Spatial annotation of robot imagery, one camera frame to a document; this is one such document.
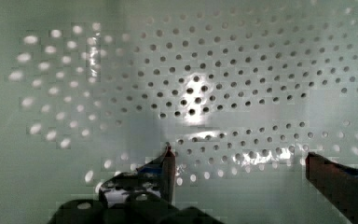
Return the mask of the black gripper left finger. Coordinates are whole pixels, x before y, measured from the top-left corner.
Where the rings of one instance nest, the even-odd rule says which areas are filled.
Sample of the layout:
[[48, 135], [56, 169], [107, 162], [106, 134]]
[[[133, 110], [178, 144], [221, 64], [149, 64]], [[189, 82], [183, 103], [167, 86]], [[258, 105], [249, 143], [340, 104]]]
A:
[[150, 192], [167, 202], [172, 201], [175, 180], [175, 154], [167, 144], [160, 156], [135, 169], [103, 182], [98, 190], [104, 205], [124, 203], [133, 193]]

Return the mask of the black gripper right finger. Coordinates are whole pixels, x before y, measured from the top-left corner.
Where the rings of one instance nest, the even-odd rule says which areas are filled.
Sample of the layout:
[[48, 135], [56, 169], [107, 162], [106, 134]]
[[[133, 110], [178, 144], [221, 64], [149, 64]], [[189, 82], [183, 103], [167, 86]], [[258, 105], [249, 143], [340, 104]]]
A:
[[358, 169], [310, 152], [306, 178], [351, 224], [358, 224]]

